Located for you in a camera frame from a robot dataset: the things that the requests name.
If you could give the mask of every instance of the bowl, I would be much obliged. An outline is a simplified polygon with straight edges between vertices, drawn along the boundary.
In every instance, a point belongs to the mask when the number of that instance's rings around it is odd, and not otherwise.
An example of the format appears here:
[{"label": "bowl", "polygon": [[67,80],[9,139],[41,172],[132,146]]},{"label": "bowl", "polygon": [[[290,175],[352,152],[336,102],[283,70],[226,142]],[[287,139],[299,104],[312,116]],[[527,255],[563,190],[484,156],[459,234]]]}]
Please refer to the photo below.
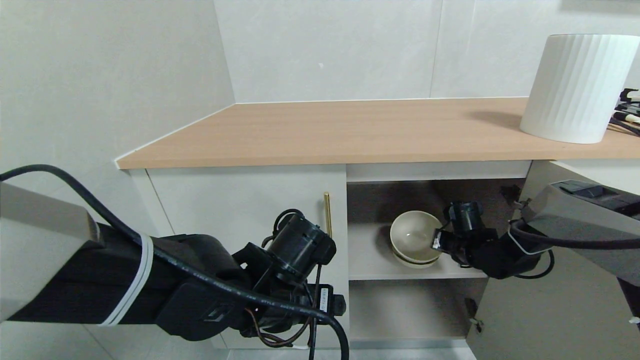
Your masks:
[{"label": "bowl", "polygon": [[398,216],[391,224],[391,247],[405,266],[425,268],[433,265],[440,252],[431,248],[435,231],[442,223],[433,215],[413,210]]}]

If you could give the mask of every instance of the white tile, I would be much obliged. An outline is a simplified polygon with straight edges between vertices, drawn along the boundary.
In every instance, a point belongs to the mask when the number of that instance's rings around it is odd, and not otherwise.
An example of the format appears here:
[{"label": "white tile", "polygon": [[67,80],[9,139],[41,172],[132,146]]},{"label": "white tile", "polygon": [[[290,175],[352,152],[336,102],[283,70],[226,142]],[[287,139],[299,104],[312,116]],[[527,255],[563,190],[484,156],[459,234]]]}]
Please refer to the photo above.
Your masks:
[{"label": "white tile", "polygon": [[186,341],[162,333],[154,341],[148,360],[226,360],[228,350],[216,349],[211,341]]},{"label": "white tile", "polygon": [[2,17],[0,171],[83,174],[234,102],[212,1],[10,1]]},{"label": "white tile", "polygon": [[78,324],[3,322],[0,339],[2,360],[113,360]]},{"label": "white tile", "polygon": [[[431,96],[527,96],[545,41],[558,33],[640,35],[640,3],[444,1]],[[640,56],[627,86],[640,86]]]},{"label": "white tile", "polygon": [[[306,359],[307,350],[231,350],[229,360],[298,360]],[[351,350],[351,360],[476,360],[471,349],[425,348],[400,350]],[[316,350],[317,360],[338,360],[339,350]]]},{"label": "white tile", "polygon": [[115,360],[145,360],[163,330],[156,325],[85,325]]},{"label": "white tile", "polygon": [[236,101],[429,97],[440,6],[216,1]]}]

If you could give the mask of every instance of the cabinet shelf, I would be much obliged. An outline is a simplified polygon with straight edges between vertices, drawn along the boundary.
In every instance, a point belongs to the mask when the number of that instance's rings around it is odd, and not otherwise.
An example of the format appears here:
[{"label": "cabinet shelf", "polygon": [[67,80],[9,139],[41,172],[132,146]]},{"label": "cabinet shelf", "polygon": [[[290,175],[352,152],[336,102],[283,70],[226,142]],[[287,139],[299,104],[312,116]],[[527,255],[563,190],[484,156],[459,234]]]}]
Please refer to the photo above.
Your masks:
[{"label": "cabinet shelf", "polygon": [[351,341],[458,340],[468,320],[446,280],[349,282]]},{"label": "cabinet shelf", "polygon": [[405,211],[422,210],[445,222],[443,210],[457,200],[479,201],[486,227],[506,231],[513,210],[501,186],[522,186],[522,179],[459,179],[347,184],[349,280],[483,278],[460,268],[447,254],[426,269],[413,269],[394,257],[389,238],[393,220]]},{"label": "cabinet shelf", "polygon": [[426,269],[400,264],[391,252],[389,227],[390,224],[349,224],[349,280],[486,277],[480,270],[461,268],[447,254]]}]

